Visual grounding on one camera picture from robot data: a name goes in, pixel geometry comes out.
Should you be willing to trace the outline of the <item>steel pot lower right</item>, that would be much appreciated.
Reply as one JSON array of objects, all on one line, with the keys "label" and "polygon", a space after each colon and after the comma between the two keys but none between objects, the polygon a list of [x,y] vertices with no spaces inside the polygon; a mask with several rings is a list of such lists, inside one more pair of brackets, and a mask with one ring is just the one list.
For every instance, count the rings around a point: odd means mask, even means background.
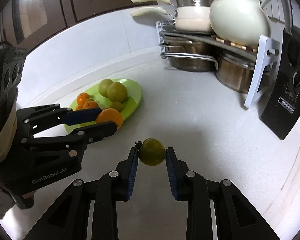
[{"label": "steel pot lower right", "polygon": [[216,77],[226,87],[247,94],[253,78],[255,62],[231,52],[219,56]]}]

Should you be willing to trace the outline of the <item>brown longan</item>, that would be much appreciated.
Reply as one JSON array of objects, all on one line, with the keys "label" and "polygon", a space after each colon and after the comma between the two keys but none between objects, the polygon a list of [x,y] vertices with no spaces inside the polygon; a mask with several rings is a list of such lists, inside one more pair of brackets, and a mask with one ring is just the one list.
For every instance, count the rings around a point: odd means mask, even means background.
[{"label": "brown longan", "polygon": [[124,104],[123,103],[120,103],[120,102],[118,102],[118,101],[115,101],[115,102],[113,102],[110,106],[109,106],[109,108],[111,108],[111,109],[115,109],[115,110],[117,110],[118,112],[121,112],[123,109],[124,109]]}]

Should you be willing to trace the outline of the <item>small orange tangerine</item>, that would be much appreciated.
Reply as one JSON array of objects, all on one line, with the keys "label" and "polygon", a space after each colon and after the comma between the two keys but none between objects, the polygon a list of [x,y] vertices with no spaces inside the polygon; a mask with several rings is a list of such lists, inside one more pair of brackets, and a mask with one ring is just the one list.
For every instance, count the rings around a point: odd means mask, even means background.
[{"label": "small orange tangerine", "polygon": [[117,129],[120,129],[123,124],[123,117],[116,109],[108,108],[103,110],[96,118],[96,124],[113,121],[117,125]]}]

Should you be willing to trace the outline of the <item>large green guava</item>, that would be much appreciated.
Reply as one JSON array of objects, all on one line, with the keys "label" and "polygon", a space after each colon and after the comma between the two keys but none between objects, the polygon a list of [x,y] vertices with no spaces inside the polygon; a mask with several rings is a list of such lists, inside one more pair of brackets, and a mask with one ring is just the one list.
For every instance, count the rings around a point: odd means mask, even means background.
[{"label": "large green guava", "polygon": [[107,96],[111,102],[118,101],[120,103],[123,103],[128,98],[128,91],[127,91],[125,85],[123,85],[122,83],[114,82],[108,88]]}]

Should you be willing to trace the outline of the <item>green plate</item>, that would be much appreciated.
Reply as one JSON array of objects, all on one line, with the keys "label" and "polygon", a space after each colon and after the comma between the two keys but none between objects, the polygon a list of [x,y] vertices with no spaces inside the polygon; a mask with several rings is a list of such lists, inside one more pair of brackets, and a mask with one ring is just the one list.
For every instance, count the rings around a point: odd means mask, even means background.
[{"label": "green plate", "polygon": [[100,110],[91,121],[77,125],[65,125],[67,132],[88,125],[113,121],[120,128],[123,122],[138,108],[142,99],[141,86],[130,79],[104,79],[77,95],[70,104],[74,111]]}]

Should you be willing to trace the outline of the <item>steel pot lower left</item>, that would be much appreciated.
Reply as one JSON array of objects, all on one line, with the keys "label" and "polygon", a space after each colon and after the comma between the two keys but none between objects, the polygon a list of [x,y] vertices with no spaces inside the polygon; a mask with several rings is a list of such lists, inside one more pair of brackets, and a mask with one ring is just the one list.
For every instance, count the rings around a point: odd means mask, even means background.
[{"label": "steel pot lower left", "polygon": [[170,65],[187,72],[209,72],[218,67],[217,50],[202,42],[166,42],[160,44],[161,57]]}]

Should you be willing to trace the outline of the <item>white ceramic pot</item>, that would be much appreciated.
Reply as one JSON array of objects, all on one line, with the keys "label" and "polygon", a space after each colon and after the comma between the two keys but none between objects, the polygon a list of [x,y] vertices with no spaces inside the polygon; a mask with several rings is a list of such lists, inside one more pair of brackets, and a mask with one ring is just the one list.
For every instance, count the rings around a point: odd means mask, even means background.
[{"label": "white ceramic pot", "polygon": [[210,24],[222,39],[257,48],[260,36],[271,36],[270,20],[264,7],[272,0],[213,0]]}]

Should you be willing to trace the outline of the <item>orange tangerine left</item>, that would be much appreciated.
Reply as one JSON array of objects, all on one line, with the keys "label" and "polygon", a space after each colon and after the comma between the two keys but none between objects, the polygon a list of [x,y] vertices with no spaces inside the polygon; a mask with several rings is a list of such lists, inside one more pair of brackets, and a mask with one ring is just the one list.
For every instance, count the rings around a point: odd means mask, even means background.
[{"label": "orange tangerine left", "polygon": [[78,110],[81,110],[81,109],[82,109],[82,107],[83,107],[83,106],[81,106],[81,105],[78,105],[78,106],[76,106],[75,110],[76,110],[76,111],[78,111]]}]

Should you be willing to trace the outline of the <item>white pot rack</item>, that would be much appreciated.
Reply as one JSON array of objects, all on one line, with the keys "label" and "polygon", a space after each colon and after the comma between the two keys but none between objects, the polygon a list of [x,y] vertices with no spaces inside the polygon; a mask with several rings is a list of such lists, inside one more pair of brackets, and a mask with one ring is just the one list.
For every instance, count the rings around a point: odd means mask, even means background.
[{"label": "white pot rack", "polygon": [[229,42],[213,33],[190,33],[177,31],[171,21],[156,23],[159,46],[166,42],[202,42],[217,50],[217,61],[221,52],[227,51],[255,62],[253,78],[244,101],[245,108],[251,108],[266,93],[274,81],[280,43],[270,37],[261,35],[257,48],[250,48]]}]

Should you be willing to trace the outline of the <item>orange tangerine centre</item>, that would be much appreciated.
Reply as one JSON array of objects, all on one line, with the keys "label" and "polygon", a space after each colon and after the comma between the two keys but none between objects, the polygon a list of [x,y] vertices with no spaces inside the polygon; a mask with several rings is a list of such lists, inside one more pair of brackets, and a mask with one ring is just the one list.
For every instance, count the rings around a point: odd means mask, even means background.
[{"label": "orange tangerine centre", "polygon": [[98,107],[99,107],[98,103],[96,103],[93,100],[88,100],[83,104],[82,109],[93,109]]}]

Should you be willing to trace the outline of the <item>orange tangerine with stem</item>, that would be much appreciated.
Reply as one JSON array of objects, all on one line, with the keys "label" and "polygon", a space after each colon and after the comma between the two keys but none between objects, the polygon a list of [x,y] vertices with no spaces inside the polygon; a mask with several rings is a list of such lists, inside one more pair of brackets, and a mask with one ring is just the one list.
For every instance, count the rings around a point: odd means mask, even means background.
[{"label": "orange tangerine with stem", "polygon": [[90,95],[88,93],[83,92],[77,96],[76,102],[79,106],[83,106],[89,98],[90,98]]}]

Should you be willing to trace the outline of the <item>dark wooden window frame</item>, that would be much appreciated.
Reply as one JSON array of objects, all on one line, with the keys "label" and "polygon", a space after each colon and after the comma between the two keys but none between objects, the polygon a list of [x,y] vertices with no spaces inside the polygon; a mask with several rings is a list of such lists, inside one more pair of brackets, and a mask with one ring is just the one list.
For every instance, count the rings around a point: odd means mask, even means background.
[{"label": "dark wooden window frame", "polygon": [[131,0],[8,0],[0,13],[0,38],[32,51],[80,22],[132,6]]}]

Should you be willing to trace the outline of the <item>small green tomato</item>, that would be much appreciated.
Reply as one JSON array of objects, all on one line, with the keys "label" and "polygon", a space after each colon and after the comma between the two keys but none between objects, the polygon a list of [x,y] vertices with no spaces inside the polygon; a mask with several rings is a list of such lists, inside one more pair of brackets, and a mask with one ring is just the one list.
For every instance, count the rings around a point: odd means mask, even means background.
[{"label": "small green tomato", "polygon": [[138,159],[147,166],[157,166],[166,158],[165,146],[154,138],[135,143]]}]

